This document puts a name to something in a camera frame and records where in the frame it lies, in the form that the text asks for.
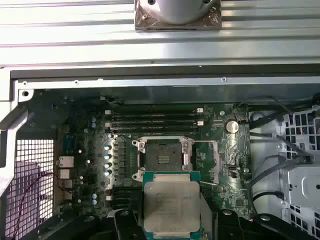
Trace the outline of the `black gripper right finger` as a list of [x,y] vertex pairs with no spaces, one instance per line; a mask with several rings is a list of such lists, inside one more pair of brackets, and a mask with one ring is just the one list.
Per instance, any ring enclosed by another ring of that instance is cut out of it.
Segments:
[[253,212],[244,190],[201,186],[201,227],[206,240],[281,240]]

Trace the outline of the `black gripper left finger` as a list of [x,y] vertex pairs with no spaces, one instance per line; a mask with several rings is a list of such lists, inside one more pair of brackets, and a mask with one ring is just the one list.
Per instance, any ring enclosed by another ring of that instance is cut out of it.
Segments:
[[116,209],[103,217],[85,214],[71,228],[72,240],[143,240],[140,224],[144,194],[133,192],[133,206]]

